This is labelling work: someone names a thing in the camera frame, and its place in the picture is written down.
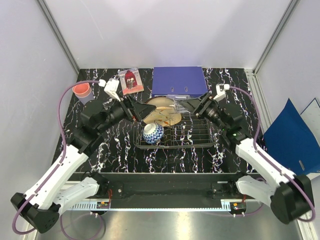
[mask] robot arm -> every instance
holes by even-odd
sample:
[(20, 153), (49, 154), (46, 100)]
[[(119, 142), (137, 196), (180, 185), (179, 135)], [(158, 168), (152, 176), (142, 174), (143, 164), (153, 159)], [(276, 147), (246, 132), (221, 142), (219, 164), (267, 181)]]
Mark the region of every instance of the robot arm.
[(72, 132), (73, 135), (68, 141), (63, 162), (60, 162), (61, 154), (25, 194), (14, 194), (11, 198), (13, 206), (18, 210), (34, 195), (20, 215), (40, 233), (45, 233), (54, 226), (61, 214), (76, 203), (91, 196), (105, 196), (108, 193), (108, 180), (97, 172), (90, 173), (83, 181), (67, 190), (61, 188), (103, 143), (103, 132), (122, 119), (141, 122), (154, 109), (155, 106), (139, 103), (130, 96), (121, 97), (120, 101), (107, 109), (100, 100), (89, 101), (81, 112), (80, 126)]
[(305, 175), (296, 176), (260, 147), (254, 148), (254, 139), (240, 124), (243, 120), (241, 108), (236, 104), (228, 103), (223, 106), (218, 103), (226, 96), (225, 90), (229, 89), (230, 86), (227, 84), (217, 85), (217, 95), (206, 93), (199, 98), (186, 99), (180, 103), (198, 118), (207, 118), (221, 128), (224, 146), (252, 165), (266, 180), (265, 184), (251, 176), (243, 175), (234, 183), (238, 192), (269, 206), (282, 223), (288, 224), (311, 209), (292, 182), (304, 191), (314, 205), (311, 181)]

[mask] metal floor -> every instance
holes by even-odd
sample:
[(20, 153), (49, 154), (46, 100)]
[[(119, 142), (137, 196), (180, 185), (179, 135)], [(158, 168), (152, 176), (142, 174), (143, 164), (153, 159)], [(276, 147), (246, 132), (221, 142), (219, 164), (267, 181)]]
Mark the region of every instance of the metal floor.
[[(248, 202), (248, 212), (257, 209), (256, 202)], [(100, 222), (84, 216), (81, 211), (67, 211), (63, 215), (66, 232), (74, 239), (85, 240), (98, 230)], [(100, 240), (301, 240), (296, 222), (284, 225), (271, 210), (262, 210), (248, 217), (219, 217), (205, 212), (107, 212), (103, 215), (105, 231)], [(57, 224), (36, 240), (67, 239)]]

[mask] black tabletop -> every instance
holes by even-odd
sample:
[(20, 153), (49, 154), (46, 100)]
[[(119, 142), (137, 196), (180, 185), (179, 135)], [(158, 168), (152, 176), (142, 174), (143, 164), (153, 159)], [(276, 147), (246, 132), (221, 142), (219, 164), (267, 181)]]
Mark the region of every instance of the black tabletop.
[[(118, 71), (123, 69), (81, 69), (77, 81), (84, 80), (108, 80), (119, 79)], [(139, 73), (144, 86), (143, 92), (132, 94), (141, 102), (145, 102), (152, 95), (153, 69), (140, 68)], [(230, 84), (248, 91), (250, 86), (242, 68), (203, 68), (203, 73), (208, 90), (215, 88), (216, 84)], [(103, 100), (105, 106), (112, 103), (112, 99), (98, 84), (91, 86), (94, 97)], [(236, 103), (241, 106), (246, 121), (245, 129), (254, 135), (257, 130), (257, 113), (250, 99), (241, 92), (228, 91), (222, 104)], [(64, 132), (67, 139), (70, 138), (73, 129), (78, 124), (80, 112), (84, 109), (82, 103), (72, 96), (64, 121)], [(119, 173), (235, 173), (254, 171), (246, 161), (230, 152), (222, 144), (221, 131), (214, 128), (214, 144), (210, 148), (177, 148), (177, 149), (140, 149), (134, 145), (134, 127), (136, 123), (122, 120), (119, 124), (108, 129), (104, 142), (99, 146), (96, 153), (80, 166), (76, 172), (98, 171)], [(263, 140), (259, 145), (265, 148)], [(62, 150), (60, 137), (54, 154), (54, 161)]]

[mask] wire rack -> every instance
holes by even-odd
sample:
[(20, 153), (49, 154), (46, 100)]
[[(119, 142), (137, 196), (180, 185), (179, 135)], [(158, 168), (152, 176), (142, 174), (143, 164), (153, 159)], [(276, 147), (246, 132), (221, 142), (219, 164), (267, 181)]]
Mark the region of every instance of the wire rack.
[(190, 113), (182, 113), (181, 117), (176, 125), (164, 127), (164, 136), (155, 145), (146, 143), (142, 137), (146, 124), (136, 123), (133, 131), (134, 145), (140, 149), (210, 148), (214, 145), (214, 128), (211, 122), (198, 119)]

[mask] blue folder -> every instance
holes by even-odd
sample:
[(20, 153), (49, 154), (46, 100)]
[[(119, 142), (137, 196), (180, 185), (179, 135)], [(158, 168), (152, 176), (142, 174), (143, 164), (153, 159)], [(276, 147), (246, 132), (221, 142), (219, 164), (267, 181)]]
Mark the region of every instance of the blue folder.
[(290, 99), (264, 140), (269, 155), (297, 175), (320, 170), (320, 146)]
[(208, 91), (200, 66), (155, 67), (152, 96), (189, 95), (197, 98)]

